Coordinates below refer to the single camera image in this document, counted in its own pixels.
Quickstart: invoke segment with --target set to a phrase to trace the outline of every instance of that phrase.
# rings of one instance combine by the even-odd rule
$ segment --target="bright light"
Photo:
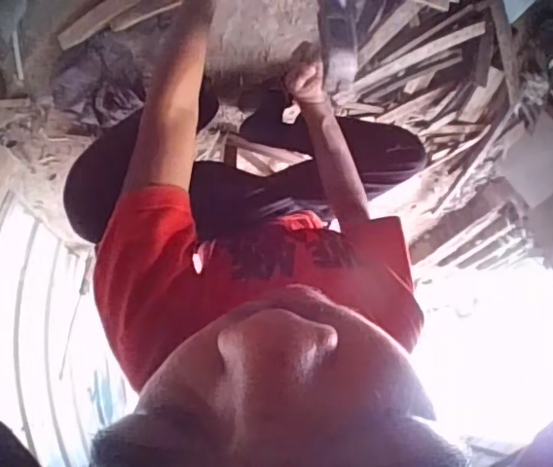
[[[441,424],[524,444],[553,419],[553,272],[464,272],[417,292],[427,318],[413,363]],[[467,317],[460,318],[456,311]]]

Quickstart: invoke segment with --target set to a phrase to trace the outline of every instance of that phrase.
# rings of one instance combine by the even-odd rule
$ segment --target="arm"
[[[181,8],[180,29],[166,41],[149,88],[124,192],[150,185],[190,186],[213,3],[192,0]]]
[[[298,101],[315,149],[324,192],[342,231],[369,221],[367,196],[328,96],[322,90],[321,64],[304,64],[286,78]]]

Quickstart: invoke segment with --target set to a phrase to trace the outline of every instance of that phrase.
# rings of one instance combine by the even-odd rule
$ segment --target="black graphic print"
[[[294,239],[281,230],[263,230],[227,240],[223,244],[232,257],[231,278],[293,277],[297,247],[304,247],[311,253],[317,268],[351,269],[360,265],[351,243],[338,233],[323,232],[312,241],[305,238],[303,235]]]
[[[232,279],[269,280],[276,274],[294,275],[296,244],[283,232],[250,233],[227,241],[233,259]]]

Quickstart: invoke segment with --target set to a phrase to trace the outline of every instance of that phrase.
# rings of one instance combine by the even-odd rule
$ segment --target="fabric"
[[[126,195],[98,247],[94,292],[113,352],[140,390],[182,342],[233,307],[288,284],[318,288],[411,351],[423,325],[397,218],[345,237],[309,212],[211,243],[200,274],[187,192]]]
[[[286,100],[270,92],[255,114],[241,126],[248,141],[314,157],[303,118],[294,125],[281,121]],[[199,125],[206,126],[218,100],[206,86],[199,98]],[[110,128],[76,161],[64,189],[64,207],[77,235],[99,243],[121,193],[135,145],[141,111]],[[427,163],[417,136],[397,127],[338,118],[369,199],[408,180]],[[315,161],[298,163],[270,177],[258,177],[219,162],[197,162],[190,202],[200,240],[212,240],[258,222],[310,210],[322,220],[332,214]]]

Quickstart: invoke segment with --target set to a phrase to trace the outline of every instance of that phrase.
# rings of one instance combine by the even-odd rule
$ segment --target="person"
[[[321,64],[302,63],[285,78],[301,118],[282,124],[268,93],[240,132],[311,161],[270,177],[194,163],[217,110],[203,80],[214,4],[181,9],[143,112],[93,143],[65,190],[139,392],[93,465],[466,465],[409,364],[424,316],[399,220],[367,210],[425,165],[421,142],[336,118]]]

